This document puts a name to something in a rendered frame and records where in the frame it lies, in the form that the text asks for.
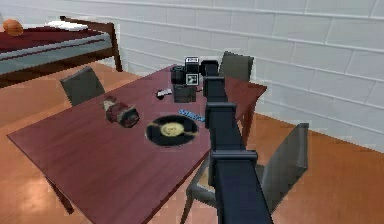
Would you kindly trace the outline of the dark red wooden table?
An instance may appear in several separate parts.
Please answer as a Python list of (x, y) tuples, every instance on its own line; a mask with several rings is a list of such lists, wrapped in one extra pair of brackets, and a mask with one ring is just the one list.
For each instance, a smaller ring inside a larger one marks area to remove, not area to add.
[(112, 91), (136, 107), (140, 120), (132, 128), (107, 121), (96, 97), (8, 137), (93, 224), (147, 224), (210, 148), (205, 127), (179, 147), (146, 138), (147, 125), (161, 116), (205, 111), (203, 95), (184, 104), (156, 98), (171, 85), (169, 70), (162, 69)]

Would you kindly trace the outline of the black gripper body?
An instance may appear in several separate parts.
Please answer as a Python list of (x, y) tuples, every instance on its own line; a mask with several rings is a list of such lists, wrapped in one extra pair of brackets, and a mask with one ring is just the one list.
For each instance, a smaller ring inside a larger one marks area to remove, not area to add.
[(175, 103), (189, 103), (196, 101), (197, 75), (187, 73), (183, 66), (171, 68), (171, 83)]

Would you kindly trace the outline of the black vinyl record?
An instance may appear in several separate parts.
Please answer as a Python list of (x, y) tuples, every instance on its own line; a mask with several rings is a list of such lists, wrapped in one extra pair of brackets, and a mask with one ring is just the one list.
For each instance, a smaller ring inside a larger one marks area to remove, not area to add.
[(190, 118), (181, 115), (159, 117), (150, 122), (145, 136), (155, 145), (174, 147), (187, 144), (198, 135), (199, 127)]

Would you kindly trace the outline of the brown bed with red blanket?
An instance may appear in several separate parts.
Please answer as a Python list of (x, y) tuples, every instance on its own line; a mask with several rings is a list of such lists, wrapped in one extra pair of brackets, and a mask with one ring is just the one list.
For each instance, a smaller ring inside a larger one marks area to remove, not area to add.
[(59, 21), (88, 26), (82, 31), (49, 27), (24, 29), (20, 36), (0, 32), (0, 88), (113, 57), (122, 71), (115, 26), (61, 16)]

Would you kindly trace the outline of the white pillow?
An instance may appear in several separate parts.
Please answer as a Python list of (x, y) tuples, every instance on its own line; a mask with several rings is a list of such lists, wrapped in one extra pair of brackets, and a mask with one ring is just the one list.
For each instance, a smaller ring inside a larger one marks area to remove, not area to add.
[(75, 22), (66, 22), (66, 21), (50, 21), (45, 24), (46, 27), (64, 30), (64, 31), (82, 31), (88, 28), (85, 24), (79, 24)]

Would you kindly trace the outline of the orange basketball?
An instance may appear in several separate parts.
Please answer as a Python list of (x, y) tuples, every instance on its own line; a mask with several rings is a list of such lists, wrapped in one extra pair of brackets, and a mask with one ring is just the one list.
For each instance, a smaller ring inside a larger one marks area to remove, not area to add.
[(11, 36), (20, 36), (24, 32), (22, 24), (15, 19), (7, 19), (2, 24), (4, 32)]

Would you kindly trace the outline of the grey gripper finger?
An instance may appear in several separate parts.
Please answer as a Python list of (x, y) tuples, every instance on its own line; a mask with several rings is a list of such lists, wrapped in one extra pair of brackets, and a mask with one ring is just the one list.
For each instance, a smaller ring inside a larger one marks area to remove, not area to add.
[(158, 90), (156, 92), (156, 97), (159, 100), (162, 100), (165, 96), (171, 95), (171, 94), (172, 94), (172, 90), (171, 89), (163, 89), (163, 90)]

